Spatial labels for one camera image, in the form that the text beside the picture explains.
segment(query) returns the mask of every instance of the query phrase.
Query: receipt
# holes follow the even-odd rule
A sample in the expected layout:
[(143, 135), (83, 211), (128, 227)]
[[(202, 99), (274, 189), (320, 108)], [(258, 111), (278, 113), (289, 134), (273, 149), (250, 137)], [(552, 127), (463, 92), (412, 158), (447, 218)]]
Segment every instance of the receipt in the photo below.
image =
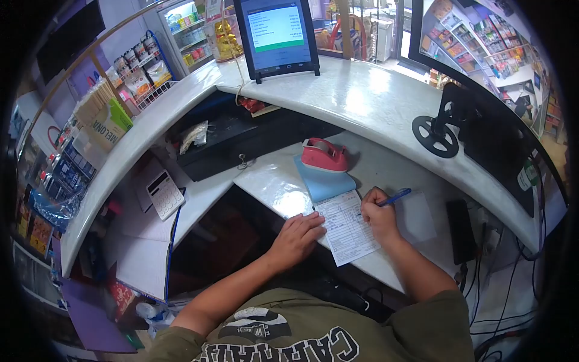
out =
[(316, 204), (316, 211), (325, 217), (325, 238), (336, 266), (348, 264), (380, 248), (370, 226), (362, 218), (360, 203), (360, 196), (352, 190)]

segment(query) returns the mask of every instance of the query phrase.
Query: blue pen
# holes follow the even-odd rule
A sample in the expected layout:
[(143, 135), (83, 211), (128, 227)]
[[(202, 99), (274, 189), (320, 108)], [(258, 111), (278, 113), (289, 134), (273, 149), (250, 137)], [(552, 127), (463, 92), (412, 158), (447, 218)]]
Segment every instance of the blue pen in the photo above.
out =
[(390, 204), (394, 203), (396, 200), (398, 200), (399, 198), (401, 198), (405, 195), (408, 195), (411, 192), (412, 192), (412, 189), (409, 189), (409, 188), (400, 189), (394, 195), (390, 196), (386, 200), (377, 203), (377, 205), (380, 207), (390, 205)]

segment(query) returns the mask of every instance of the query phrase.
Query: olive green t-shirt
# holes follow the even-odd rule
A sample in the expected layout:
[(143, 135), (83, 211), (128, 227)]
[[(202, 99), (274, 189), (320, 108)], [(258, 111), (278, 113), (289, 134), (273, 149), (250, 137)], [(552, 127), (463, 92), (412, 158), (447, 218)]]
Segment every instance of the olive green t-shirt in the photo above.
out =
[(157, 333), (150, 362), (474, 361), (468, 307), (443, 291), (381, 326), (343, 306), (278, 288), (251, 298), (207, 338), (182, 327)]

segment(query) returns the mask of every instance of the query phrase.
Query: hand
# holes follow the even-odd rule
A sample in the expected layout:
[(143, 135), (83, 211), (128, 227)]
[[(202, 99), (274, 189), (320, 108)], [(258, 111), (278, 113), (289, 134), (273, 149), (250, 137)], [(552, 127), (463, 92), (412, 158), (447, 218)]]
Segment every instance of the hand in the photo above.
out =
[(277, 272), (283, 272), (304, 260), (316, 247), (316, 240), (325, 234), (325, 221), (315, 211), (289, 218), (272, 247), (263, 256)]
[(379, 207), (377, 205), (387, 198), (388, 195), (384, 191), (378, 187), (373, 187), (364, 196), (360, 206), (364, 221), (370, 224), (374, 238), (383, 247), (391, 241), (401, 238), (398, 226), (396, 226), (394, 206)]

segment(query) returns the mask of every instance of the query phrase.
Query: tablet screen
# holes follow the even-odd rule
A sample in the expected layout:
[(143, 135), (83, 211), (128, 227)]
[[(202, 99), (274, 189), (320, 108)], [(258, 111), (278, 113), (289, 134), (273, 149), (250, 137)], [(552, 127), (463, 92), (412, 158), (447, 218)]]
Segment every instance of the tablet screen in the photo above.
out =
[(241, 11), (257, 72), (301, 67), (312, 60), (300, 1), (241, 0)]

